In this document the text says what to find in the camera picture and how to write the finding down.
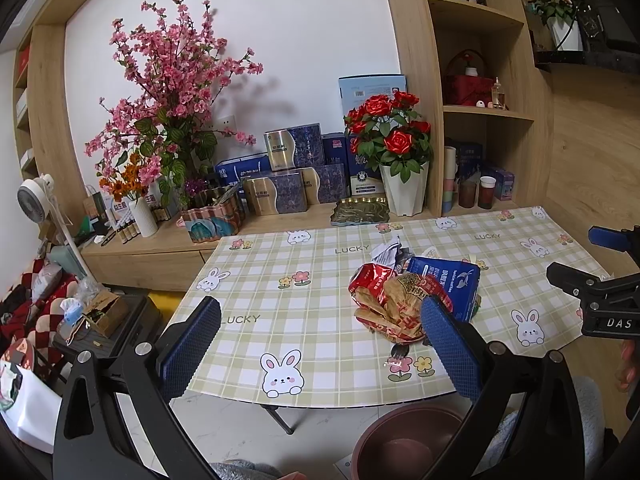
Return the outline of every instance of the white tile floor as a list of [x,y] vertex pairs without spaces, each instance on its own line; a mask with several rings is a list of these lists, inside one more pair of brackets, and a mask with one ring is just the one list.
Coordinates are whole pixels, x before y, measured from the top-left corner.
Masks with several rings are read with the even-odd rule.
[[[164,474],[133,410],[129,396],[119,395],[127,427],[147,467]],[[465,413],[468,401],[457,394],[438,402]],[[291,436],[260,406],[186,392],[171,402],[183,428],[208,462],[242,458],[263,462],[284,474],[300,471],[309,480],[344,480],[334,463],[353,452],[360,435],[380,416],[398,406],[305,410],[281,408]]]

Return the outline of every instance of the white lid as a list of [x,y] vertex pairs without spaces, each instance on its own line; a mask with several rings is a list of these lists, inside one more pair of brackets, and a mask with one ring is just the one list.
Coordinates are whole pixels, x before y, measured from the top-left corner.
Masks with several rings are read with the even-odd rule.
[[492,176],[481,176],[480,177],[480,186],[481,187],[495,187],[495,179]]

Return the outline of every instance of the metal screw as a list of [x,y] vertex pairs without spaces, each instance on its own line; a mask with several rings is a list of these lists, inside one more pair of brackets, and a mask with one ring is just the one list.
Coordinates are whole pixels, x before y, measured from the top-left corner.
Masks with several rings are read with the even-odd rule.
[[89,352],[88,350],[80,352],[80,354],[78,355],[78,362],[79,363],[85,363],[89,359],[91,359],[91,352]]
[[136,346],[136,354],[138,355],[147,355],[149,352],[151,352],[152,346],[151,343],[140,343],[138,346]]
[[507,351],[507,347],[499,341],[489,343],[489,352],[494,355],[503,355]]
[[552,350],[549,352],[549,359],[555,363],[561,363],[564,360],[564,356],[558,350]]

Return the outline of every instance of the white flower pot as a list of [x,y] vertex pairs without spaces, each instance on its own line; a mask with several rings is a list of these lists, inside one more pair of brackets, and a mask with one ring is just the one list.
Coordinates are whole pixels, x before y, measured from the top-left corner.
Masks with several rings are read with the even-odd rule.
[[400,174],[391,176],[389,166],[380,166],[380,173],[385,184],[389,211],[397,216],[413,216],[422,212],[429,173],[428,162],[422,165],[420,173],[412,172],[406,184],[400,180]]
[[[558,46],[567,32],[569,31],[569,25],[571,25],[571,19],[563,20],[554,16],[549,18],[546,22],[546,26],[551,31],[551,36],[554,40],[554,45]],[[558,50],[582,50],[582,38],[580,37],[580,26],[578,20],[574,21],[569,36],[564,40],[564,43],[560,45]]]
[[158,231],[158,224],[154,218],[151,209],[146,204],[145,198],[142,196],[137,200],[129,202],[129,209],[133,215],[133,219],[136,221],[138,228],[140,229],[140,235],[143,238],[147,238]]

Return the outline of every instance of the plaid tablecloth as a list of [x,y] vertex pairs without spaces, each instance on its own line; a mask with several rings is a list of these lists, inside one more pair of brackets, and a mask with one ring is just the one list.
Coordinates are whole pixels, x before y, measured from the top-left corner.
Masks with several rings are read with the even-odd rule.
[[549,263],[608,277],[540,207],[222,238],[171,320],[185,320],[205,295],[222,306],[223,324],[189,389],[332,408],[453,391],[433,348],[414,344],[390,365],[391,343],[353,317],[350,277],[396,235],[418,255],[434,246],[445,259],[475,256],[482,304],[472,323],[517,354],[542,356],[580,334],[578,301],[548,284]]

